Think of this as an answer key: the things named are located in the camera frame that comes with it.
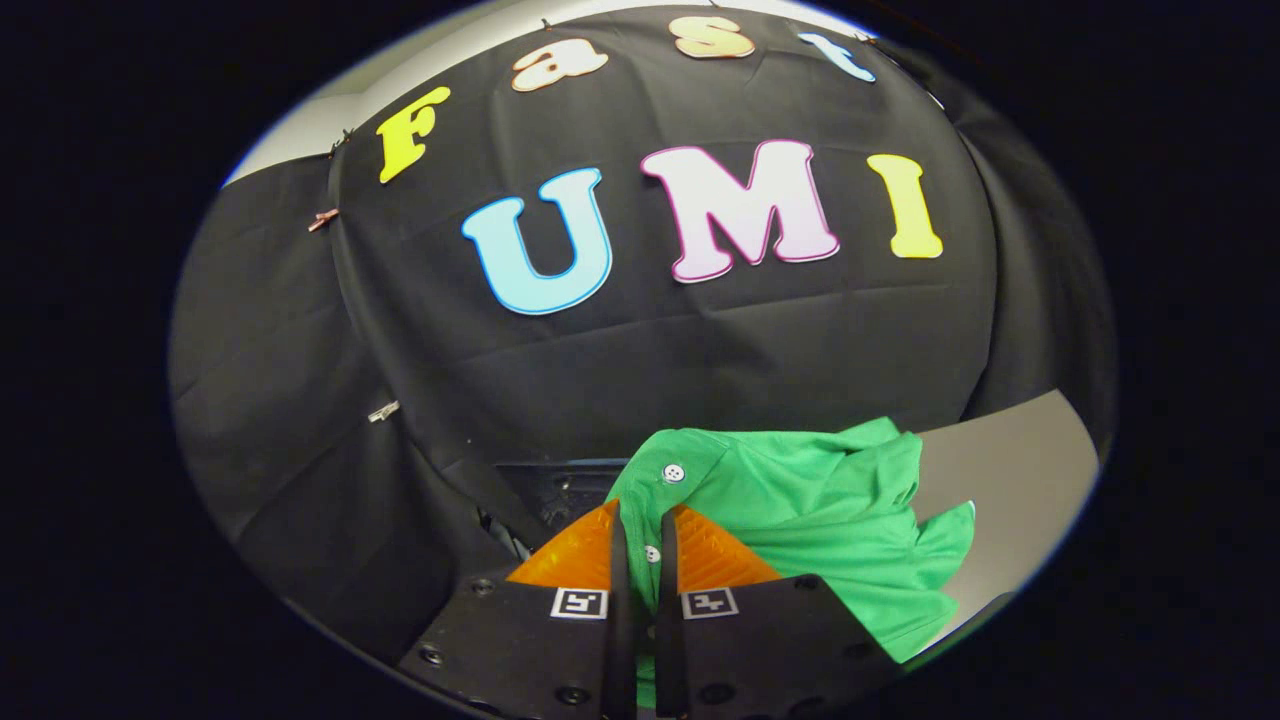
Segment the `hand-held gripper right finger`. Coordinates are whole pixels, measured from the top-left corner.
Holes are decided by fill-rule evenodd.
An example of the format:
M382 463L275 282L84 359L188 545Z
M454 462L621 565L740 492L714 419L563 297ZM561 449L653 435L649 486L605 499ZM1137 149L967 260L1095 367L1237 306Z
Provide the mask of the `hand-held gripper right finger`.
M832 719L901 666L817 574L782 577L708 516L662 519L655 710L673 719Z

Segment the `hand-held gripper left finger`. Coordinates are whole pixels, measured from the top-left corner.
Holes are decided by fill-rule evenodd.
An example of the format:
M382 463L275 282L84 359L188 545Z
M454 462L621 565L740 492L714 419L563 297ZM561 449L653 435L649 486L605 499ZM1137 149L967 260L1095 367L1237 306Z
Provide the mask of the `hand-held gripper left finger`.
M605 532L604 582L535 585L513 568L466 577L398 674L477 719L635 719L637 679L622 523Z

